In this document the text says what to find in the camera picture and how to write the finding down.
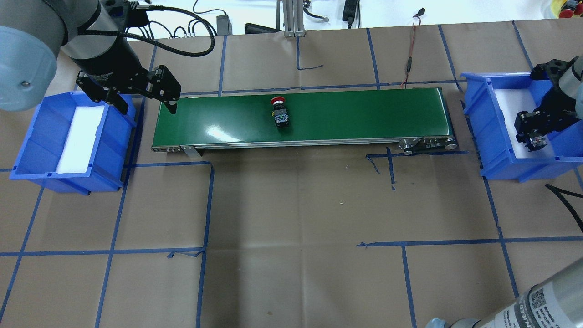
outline white foam insert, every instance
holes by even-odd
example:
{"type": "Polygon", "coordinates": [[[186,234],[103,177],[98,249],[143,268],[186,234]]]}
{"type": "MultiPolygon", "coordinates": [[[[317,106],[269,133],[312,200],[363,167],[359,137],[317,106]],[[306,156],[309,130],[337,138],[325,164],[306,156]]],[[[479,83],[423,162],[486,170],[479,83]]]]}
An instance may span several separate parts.
{"type": "Polygon", "coordinates": [[[91,159],[95,133],[101,122],[105,106],[78,106],[67,134],[57,173],[84,173],[91,159]]]}
{"type": "Polygon", "coordinates": [[[535,100],[528,89],[495,89],[494,94],[504,115],[504,124],[512,142],[512,150],[516,158],[549,158],[554,157],[553,145],[547,138],[547,145],[541,150],[529,152],[525,144],[516,140],[514,120],[519,111],[531,112],[536,109],[535,100]]]}

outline electrical wire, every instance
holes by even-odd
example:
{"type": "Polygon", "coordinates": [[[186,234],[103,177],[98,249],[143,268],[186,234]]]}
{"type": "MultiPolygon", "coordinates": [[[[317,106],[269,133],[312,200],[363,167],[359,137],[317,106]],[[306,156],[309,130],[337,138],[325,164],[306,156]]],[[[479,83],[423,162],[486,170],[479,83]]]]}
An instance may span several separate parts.
{"type": "Polygon", "coordinates": [[[315,14],[311,13],[311,12],[308,10],[308,8],[310,7],[310,5],[311,5],[311,1],[310,1],[310,0],[304,0],[304,13],[305,13],[306,15],[308,15],[309,17],[313,17],[313,18],[321,19],[321,20],[323,20],[324,22],[329,22],[329,21],[330,21],[330,19],[329,19],[328,17],[325,17],[325,16],[320,16],[320,15],[315,15],[315,14]]]}
{"type": "Polygon", "coordinates": [[[362,26],[362,14],[360,12],[360,0],[357,1],[357,6],[356,6],[356,16],[359,19],[359,28],[361,28],[362,26]]]}
{"type": "MultiPolygon", "coordinates": [[[[198,23],[200,23],[200,21],[196,21],[196,22],[194,22],[194,24],[192,24],[192,34],[194,34],[194,27],[198,23]]],[[[212,25],[210,26],[210,28],[213,30],[213,33],[215,34],[215,36],[218,36],[217,31],[215,30],[215,28],[212,25]]]]}
{"type": "Polygon", "coordinates": [[[192,22],[197,22],[197,21],[198,21],[197,19],[193,19],[193,20],[191,20],[190,22],[188,22],[188,33],[189,33],[189,34],[191,33],[191,31],[190,31],[190,24],[191,24],[192,22]]]}
{"type": "Polygon", "coordinates": [[[156,24],[160,25],[161,27],[163,27],[164,30],[166,30],[166,32],[168,32],[168,34],[170,34],[170,37],[172,37],[172,32],[168,29],[168,27],[166,27],[164,24],[161,24],[155,20],[151,20],[147,25],[148,25],[148,28],[150,29],[150,33],[152,34],[153,38],[154,38],[154,33],[152,32],[152,27],[150,26],[150,24],[152,24],[152,23],[156,23],[156,24]]]}
{"type": "Polygon", "coordinates": [[[183,13],[186,15],[189,15],[193,18],[196,18],[197,20],[199,20],[204,27],[206,28],[206,30],[209,32],[210,35],[210,46],[207,50],[205,51],[201,51],[199,53],[190,53],[188,51],[183,51],[183,50],[179,50],[176,48],[172,48],[169,47],[163,43],[160,43],[156,40],[150,40],[147,39],[146,37],[143,36],[139,36],[137,34],[133,34],[133,33],[126,33],[126,32],[118,32],[118,31],[105,31],[105,30],[85,30],[82,32],[79,32],[78,35],[96,35],[96,36],[122,36],[122,37],[129,37],[132,39],[136,39],[136,40],[140,40],[140,41],[144,41],[147,42],[149,44],[153,44],[154,46],[158,47],[158,48],[162,48],[166,51],[169,51],[171,53],[177,54],[177,55],[182,55],[182,56],[186,56],[186,57],[202,57],[204,55],[208,55],[210,54],[211,51],[213,51],[213,49],[215,48],[215,35],[212,32],[211,29],[211,25],[209,24],[209,22],[207,22],[206,20],[202,19],[200,16],[190,12],[190,11],[186,11],[184,9],[180,9],[180,8],[174,8],[174,7],[166,7],[166,6],[150,6],[146,9],[144,9],[145,11],[173,11],[173,12],[179,12],[179,13],[183,13]]]}
{"type": "Polygon", "coordinates": [[[172,37],[177,37],[176,32],[178,32],[179,29],[182,29],[182,31],[184,32],[184,36],[187,36],[186,30],[184,29],[184,27],[178,26],[178,27],[176,27],[176,29],[174,29],[174,34],[172,35],[172,37]]]}
{"type": "Polygon", "coordinates": [[[583,221],[581,221],[581,218],[579,217],[579,215],[577,214],[577,212],[575,211],[573,206],[571,206],[571,204],[567,201],[567,199],[562,195],[562,194],[565,194],[565,195],[569,195],[569,196],[573,196],[573,197],[583,198],[583,194],[573,193],[572,191],[567,191],[567,190],[564,190],[561,188],[557,188],[557,187],[552,186],[551,184],[548,184],[548,183],[545,184],[545,187],[547,187],[550,191],[552,191],[553,194],[555,194],[555,196],[557,196],[559,198],[559,200],[563,203],[563,205],[565,205],[565,207],[569,210],[569,212],[571,213],[571,215],[575,219],[575,222],[579,226],[579,229],[581,230],[581,232],[583,232],[583,221]]]}
{"type": "Polygon", "coordinates": [[[146,37],[146,35],[144,34],[144,31],[142,31],[141,28],[138,27],[138,30],[140,30],[140,32],[142,32],[142,36],[146,37]]]}
{"type": "Polygon", "coordinates": [[[142,34],[146,34],[146,37],[149,38],[150,40],[153,40],[154,38],[150,35],[150,32],[147,31],[147,28],[145,26],[142,27],[138,27],[140,29],[140,31],[142,31],[142,34]]]}
{"type": "Polygon", "coordinates": [[[419,19],[419,24],[415,25],[413,23],[413,33],[411,34],[411,43],[409,44],[409,58],[407,59],[407,67],[405,68],[405,80],[401,83],[401,89],[407,89],[407,83],[409,82],[409,73],[411,73],[411,66],[413,64],[413,48],[415,47],[415,33],[417,31],[417,26],[421,25],[421,15],[425,13],[425,9],[421,8],[413,18],[419,19]]]}
{"type": "Polygon", "coordinates": [[[209,10],[209,11],[205,11],[205,12],[196,12],[196,11],[194,11],[194,7],[196,7],[196,4],[197,4],[197,3],[198,3],[198,0],[196,0],[196,1],[194,2],[194,4],[192,5],[192,12],[193,12],[193,13],[197,13],[197,14],[199,14],[199,15],[202,15],[202,14],[204,14],[204,13],[209,13],[209,12],[214,12],[214,11],[220,11],[220,12],[223,12],[223,14],[224,14],[224,15],[226,15],[226,14],[227,14],[227,12],[226,12],[226,11],[224,11],[224,10],[222,10],[222,9],[211,9],[211,10],[209,10]]]}

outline red button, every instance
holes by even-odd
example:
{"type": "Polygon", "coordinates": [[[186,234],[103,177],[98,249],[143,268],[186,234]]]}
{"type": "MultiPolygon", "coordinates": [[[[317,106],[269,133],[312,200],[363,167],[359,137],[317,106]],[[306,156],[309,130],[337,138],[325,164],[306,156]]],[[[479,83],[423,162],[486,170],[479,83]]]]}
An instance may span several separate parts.
{"type": "Polygon", "coordinates": [[[559,18],[571,18],[573,17],[573,11],[571,9],[565,9],[559,14],[559,18]]]}
{"type": "Polygon", "coordinates": [[[286,99],[284,97],[281,96],[277,96],[277,97],[273,97],[271,99],[271,104],[275,104],[275,102],[285,102],[286,99]]]}
{"type": "Polygon", "coordinates": [[[575,15],[580,15],[583,13],[583,4],[578,4],[575,8],[575,15]]]}

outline metal bracket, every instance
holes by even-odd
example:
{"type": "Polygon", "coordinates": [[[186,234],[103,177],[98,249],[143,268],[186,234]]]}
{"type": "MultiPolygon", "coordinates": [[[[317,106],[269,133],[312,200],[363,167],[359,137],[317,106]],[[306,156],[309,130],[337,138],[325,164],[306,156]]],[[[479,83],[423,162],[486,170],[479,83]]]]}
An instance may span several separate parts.
{"type": "Polygon", "coordinates": [[[184,151],[184,153],[187,154],[188,157],[194,157],[194,158],[202,157],[201,153],[199,153],[198,150],[196,150],[196,148],[194,148],[194,146],[184,145],[184,146],[180,146],[180,148],[182,148],[182,151],[184,151]]]}
{"type": "Polygon", "coordinates": [[[152,147],[151,150],[153,152],[181,152],[182,148],[179,146],[159,146],[159,147],[152,147]]]}
{"type": "Polygon", "coordinates": [[[303,0],[283,0],[283,24],[286,37],[305,35],[303,0]]]}
{"type": "Polygon", "coordinates": [[[457,148],[458,143],[454,137],[418,137],[403,138],[399,141],[397,147],[403,150],[404,155],[408,156],[413,155],[414,153],[430,152],[439,148],[444,148],[446,151],[450,151],[457,148]]]}

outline barcode label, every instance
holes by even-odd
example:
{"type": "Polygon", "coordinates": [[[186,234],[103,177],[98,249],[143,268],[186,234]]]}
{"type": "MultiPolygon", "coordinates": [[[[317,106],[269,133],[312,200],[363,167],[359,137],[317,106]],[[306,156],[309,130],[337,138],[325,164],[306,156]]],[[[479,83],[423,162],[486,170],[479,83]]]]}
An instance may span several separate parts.
{"type": "Polygon", "coordinates": [[[528,300],[540,328],[575,328],[557,301],[552,281],[533,290],[528,300]]]}
{"type": "Polygon", "coordinates": [[[533,308],[539,308],[546,305],[544,288],[541,288],[531,294],[531,303],[533,308]]]}

